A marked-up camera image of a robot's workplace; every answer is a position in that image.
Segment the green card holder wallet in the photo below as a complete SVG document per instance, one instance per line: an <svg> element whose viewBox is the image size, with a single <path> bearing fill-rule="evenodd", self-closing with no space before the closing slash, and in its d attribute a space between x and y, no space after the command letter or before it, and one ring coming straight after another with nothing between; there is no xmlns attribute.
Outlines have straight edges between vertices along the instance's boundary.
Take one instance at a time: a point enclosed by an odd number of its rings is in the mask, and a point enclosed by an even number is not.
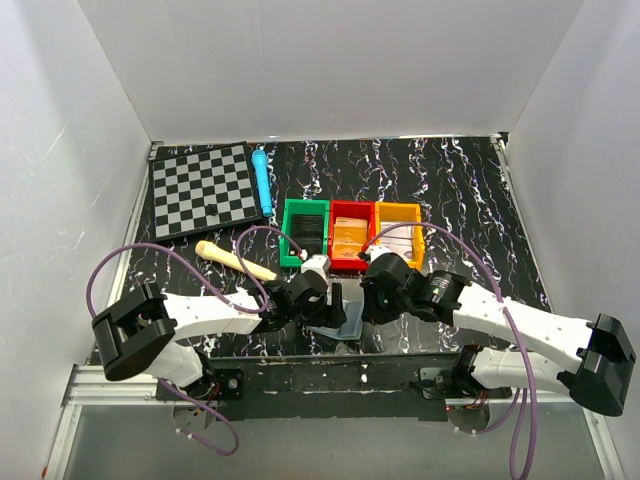
<svg viewBox="0 0 640 480"><path fill-rule="evenodd" d="M355 341L361 338L363 329L363 300L343 300L346 321L338 328L309 326L308 330L338 341Z"/></svg>

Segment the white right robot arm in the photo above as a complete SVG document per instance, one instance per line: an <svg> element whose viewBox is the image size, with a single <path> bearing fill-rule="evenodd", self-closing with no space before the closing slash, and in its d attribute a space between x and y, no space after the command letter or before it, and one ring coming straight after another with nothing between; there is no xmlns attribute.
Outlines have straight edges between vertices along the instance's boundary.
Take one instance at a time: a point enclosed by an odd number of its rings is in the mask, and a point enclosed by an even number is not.
<svg viewBox="0 0 640 480"><path fill-rule="evenodd" d="M382 325L410 314L521 345L519 352L464 347L445 377L460 395L537 389L604 416L622 415L637 356L617 318L600 314L588 321L499 299L453 272L423 274L388 250L362 257L368 262L361 282L365 321Z"/></svg>

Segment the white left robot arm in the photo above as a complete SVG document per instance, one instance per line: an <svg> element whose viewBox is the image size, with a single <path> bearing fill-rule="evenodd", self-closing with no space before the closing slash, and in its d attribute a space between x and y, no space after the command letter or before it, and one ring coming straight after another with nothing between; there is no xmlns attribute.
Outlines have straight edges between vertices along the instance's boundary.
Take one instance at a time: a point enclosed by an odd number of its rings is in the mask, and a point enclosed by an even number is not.
<svg viewBox="0 0 640 480"><path fill-rule="evenodd" d="M262 286L268 302L261 313L255 289L240 289L224 300L163 294L155 283L134 290L92 320L106 379L123 381L145 373L169 380L188 398L200 400L212 390L213 372L205 356L181 345L182 340L271 332L291 322L335 333L347 323L341 285L328 284L314 271Z"/></svg>

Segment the grey printed card stack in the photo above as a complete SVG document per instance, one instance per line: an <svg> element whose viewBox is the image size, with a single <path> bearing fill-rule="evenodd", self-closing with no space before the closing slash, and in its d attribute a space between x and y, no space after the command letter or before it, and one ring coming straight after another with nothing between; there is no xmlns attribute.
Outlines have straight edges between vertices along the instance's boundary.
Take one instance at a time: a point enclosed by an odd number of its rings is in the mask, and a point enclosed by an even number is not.
<svg viewBox="0 0 640 480"><path fill-rule="evenodd" d="M401 226L379 238L379 244L389 248L405 261L413 261L413 226Z"/></svg>

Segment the black cards stack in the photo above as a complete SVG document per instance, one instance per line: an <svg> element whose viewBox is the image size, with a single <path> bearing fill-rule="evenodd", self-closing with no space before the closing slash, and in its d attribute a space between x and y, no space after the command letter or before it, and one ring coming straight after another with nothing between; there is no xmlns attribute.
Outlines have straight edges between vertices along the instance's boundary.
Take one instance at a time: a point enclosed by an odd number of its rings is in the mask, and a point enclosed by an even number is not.
<svg viewBox="0 0 640 480"><path fill-rule="evenodd" d="M309 255L321 254L324 245L324 217L293 214L289 236Z"/></svg>

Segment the red plastic bin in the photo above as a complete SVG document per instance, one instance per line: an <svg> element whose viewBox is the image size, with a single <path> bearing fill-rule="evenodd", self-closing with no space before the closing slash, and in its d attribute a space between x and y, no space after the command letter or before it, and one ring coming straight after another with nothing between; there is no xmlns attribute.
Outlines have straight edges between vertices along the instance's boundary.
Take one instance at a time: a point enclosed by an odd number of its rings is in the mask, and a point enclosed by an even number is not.
<svg viewBox="0 0 640 480"><path fill-rule="evenodd" d="M357 261L339 261L333 260L331 257L332 245L336 243L333 238L333 225L337 217L363 218L369 222L369 230L365 244L376 233L375 226L375 205L372 202L356 202L356 201L330 201L329 216L329 256L331 259L331 268L334 271L362 271L366 268L366 263L362 260Z"/></svg>

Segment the orange plastic bin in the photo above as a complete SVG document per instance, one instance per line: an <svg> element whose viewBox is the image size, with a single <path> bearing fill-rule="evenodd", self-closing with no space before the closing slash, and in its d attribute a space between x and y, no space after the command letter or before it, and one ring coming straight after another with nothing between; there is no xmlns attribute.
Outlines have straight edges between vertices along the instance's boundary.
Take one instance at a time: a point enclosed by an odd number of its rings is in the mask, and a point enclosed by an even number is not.
<svg viewBox="0 0 640 480"><path fill-rule="evenodd" d="M422 214L420 205L416 203L375 203L376 232L380 233L395 224L403 222L421 222ZM413 232L413 261L406 261L408 265L417 270L421 270L424 260L425 242L423 237L423 227L414 227Z"/></svg>

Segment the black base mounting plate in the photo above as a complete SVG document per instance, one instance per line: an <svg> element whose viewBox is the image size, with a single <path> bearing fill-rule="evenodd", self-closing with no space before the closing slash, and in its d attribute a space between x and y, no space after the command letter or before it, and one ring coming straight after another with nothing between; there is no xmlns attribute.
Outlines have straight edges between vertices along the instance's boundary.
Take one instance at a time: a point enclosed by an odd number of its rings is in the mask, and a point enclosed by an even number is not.
<svg viewBox="0 0 640 480"><path fill-rule="evenodd" d="M240 374L240 392L221 401L232 420L417 418L447 420L446 402L472 394L449 378L452 353L213 358Z"/></svg>

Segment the green plastic bin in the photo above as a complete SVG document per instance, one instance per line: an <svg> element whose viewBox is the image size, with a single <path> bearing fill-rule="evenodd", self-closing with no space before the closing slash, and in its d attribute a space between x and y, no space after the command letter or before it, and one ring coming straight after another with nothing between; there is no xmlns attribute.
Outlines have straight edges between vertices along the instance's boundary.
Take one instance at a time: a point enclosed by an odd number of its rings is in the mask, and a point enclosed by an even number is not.
<svg viewBox="0 0 640 480"><path fill-rule="evenodd" d="M308 256L326 255L329 244L328 200L287 198L284 205L282 231Z"/></svg>

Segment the wooden stick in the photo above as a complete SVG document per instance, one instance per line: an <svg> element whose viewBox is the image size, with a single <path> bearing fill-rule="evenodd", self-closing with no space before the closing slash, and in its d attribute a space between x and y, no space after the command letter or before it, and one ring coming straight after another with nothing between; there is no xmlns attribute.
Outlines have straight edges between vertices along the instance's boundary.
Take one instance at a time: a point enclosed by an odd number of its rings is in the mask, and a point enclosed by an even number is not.
<svg viewBox="0 0 640 480"><path fill-rule="evenodd" d="M248 260L239 260L236 254L224 250L210 241L199 241L196 244L195 253L204 260L216 262L237 271L247 270L260 281L273 281L278 277L272 270Z"/></svg>

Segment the grey black chessboard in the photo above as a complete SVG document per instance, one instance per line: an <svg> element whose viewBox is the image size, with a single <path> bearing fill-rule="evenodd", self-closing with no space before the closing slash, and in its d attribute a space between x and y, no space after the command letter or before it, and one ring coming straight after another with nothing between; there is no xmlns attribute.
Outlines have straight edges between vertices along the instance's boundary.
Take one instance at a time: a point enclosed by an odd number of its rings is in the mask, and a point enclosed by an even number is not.
<svg viewBox="0 0 640 480"><path fill-rule="evenodd" d="M200 234L263 218L256 175L245 143L172 154L150 162L154 239ZM218 212L208 215L215 204Z"/></svg>

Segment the blue toy microphone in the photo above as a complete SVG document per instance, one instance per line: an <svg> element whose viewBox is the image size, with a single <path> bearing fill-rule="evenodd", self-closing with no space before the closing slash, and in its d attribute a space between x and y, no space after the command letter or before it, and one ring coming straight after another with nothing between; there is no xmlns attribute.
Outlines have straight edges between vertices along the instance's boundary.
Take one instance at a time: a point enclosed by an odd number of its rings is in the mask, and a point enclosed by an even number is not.
<svg viewBox="0 0 640 480"><path fill-rule="evenodd" d="M268 159L262 148L256 148L251 156L256 175L261 211L264 217L273 215L272 198L270 192L270 178L267 170Z"/></svg>

